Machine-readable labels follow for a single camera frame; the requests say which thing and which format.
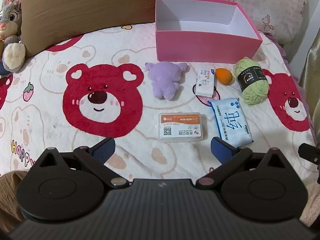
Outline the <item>clear plastic floss box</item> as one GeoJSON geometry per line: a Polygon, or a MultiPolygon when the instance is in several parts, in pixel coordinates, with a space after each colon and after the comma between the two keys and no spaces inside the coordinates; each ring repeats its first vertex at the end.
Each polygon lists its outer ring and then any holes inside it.
{"type": "Polygon", "coordinates": [[[203,129],[200,113],[161,113],[158,121],[158,136],[163,142],[201,141],[203,129]]]}

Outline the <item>grey bunny plush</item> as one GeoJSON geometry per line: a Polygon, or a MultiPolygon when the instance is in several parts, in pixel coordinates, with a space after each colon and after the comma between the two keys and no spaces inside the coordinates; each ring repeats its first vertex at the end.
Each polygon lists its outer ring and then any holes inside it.
{"type": "Polygon", "coordinates": [[[15,73],[25,61],[21,42],[21,0],[3,0],[1,8],[1,76],[15,73]]]}

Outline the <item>blue wet wipes pack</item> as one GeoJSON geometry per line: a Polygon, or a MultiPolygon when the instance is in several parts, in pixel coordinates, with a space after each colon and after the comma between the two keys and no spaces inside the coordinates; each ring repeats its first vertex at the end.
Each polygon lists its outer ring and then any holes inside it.
{"type": "Polygon", "coordinates": [[[219,137],[233,147],[253,142],[248,122],[238,98],[208,101],[213,110],[219,137]]]}

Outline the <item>small white tissue pack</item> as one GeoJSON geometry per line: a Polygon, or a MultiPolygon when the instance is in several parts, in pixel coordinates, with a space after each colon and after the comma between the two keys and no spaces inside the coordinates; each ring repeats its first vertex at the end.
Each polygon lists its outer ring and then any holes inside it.
{"type": "Polygon", "coordinates": [[[211,98],[214,94],[215,70],[199,69],[195,86],[195,94],[211,98]]]}

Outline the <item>brown pillow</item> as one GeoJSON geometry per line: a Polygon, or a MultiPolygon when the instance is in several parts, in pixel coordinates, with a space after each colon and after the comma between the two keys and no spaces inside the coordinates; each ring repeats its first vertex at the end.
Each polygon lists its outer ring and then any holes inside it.
{"type": "Polygon", "coordinates": [[[22,0],[26,57],[99,29],[155,20],[155,0],[22,0]]]}

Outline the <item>pink cardboard box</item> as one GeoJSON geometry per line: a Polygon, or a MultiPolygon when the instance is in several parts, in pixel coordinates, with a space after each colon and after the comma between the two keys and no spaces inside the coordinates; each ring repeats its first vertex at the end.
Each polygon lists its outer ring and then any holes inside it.
{"type": "Polygon", "coordinates": [[[226,0],[155,0],[158,61],[237,63],[263,42],[244,9],[226,0]]]}

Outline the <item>gold curtain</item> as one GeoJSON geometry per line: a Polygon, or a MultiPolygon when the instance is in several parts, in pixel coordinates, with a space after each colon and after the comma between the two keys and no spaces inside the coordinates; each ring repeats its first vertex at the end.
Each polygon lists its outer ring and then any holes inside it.
{"type": "Polygon", "coordinates": [[[306,57],[300,85],[305,90],[305,100],[309,106],[310,118],[313,122],[313,129],[317,144],[319,145],[319,33],[311,45],[306,57]]]}

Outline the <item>green yarn ball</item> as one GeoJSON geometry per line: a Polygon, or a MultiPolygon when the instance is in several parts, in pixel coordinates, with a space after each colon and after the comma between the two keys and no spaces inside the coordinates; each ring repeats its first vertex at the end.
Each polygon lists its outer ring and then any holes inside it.
{"type": "Polygon", "coordinates": [[[235,64],[234,75],[245,103],[256,105],[267,98],[269,83],[258,62],[244,57],[235,64]]]}

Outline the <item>orange makeup sponge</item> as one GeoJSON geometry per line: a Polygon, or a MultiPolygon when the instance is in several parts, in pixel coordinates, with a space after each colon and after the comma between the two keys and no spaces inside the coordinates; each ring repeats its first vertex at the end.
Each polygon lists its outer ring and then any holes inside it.
{"type": "Polygon", "coordinates": [[[232,73],[225,69],[225,68],[216,68],[215,70],[215,76],[219,83],[223,85],[230,85],[233,81],[233,75],[232,73]]]}

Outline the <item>bear print blanket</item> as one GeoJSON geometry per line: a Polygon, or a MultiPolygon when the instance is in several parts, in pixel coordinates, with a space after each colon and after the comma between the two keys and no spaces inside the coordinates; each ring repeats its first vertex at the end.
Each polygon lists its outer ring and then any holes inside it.
{"type": "Polygon", "coordinates": [[[155,25],[108,28],[53,46],[1,79],[1,174],[31,168],[50,146],[67,152],[104,137],[116,141],[106,165],[127,179],[190,178],[219,166],[210,151],[218,135],[213,111],[194,92],[199,69],[189,63],[172,100],[157,99],[145,63],[157,62],[155,25]],[[161,113],[198,112],[203,139],[163,142],[161,113]]]}

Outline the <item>purple plush toy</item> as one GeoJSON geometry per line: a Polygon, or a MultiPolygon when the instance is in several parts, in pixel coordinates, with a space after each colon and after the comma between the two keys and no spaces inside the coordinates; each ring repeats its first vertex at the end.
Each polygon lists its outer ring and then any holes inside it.
{"type": "Polygon", "coordinates": [[[145,63],[152,81],[153,96],[158,99],[172,100],[180,87],[181,74],[186,71],[187,64],[159,62],[145,63]]]}

